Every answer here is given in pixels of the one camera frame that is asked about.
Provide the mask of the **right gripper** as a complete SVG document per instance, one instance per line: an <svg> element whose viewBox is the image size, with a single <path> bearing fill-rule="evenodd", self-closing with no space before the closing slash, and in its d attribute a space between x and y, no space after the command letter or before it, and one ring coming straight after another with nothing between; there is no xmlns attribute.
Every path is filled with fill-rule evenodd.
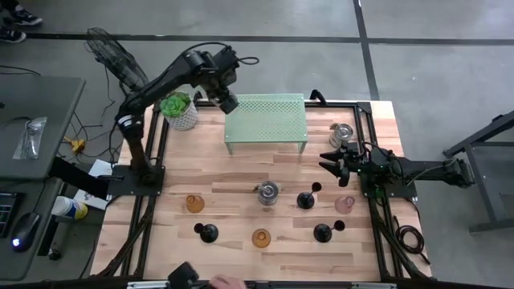
<svg viewBox="0 0 514 289"><path fill-rule="evenodd" d="M343 163L321 162L320 166L338 179L340 187L346 187L349 183L349 174L355 173L360 168L363 159L359 144L344 140L341 144L341 151L337 149L332 152L321 153L320 157L328 161L339 161L342 158L342 153Z"/></svg>

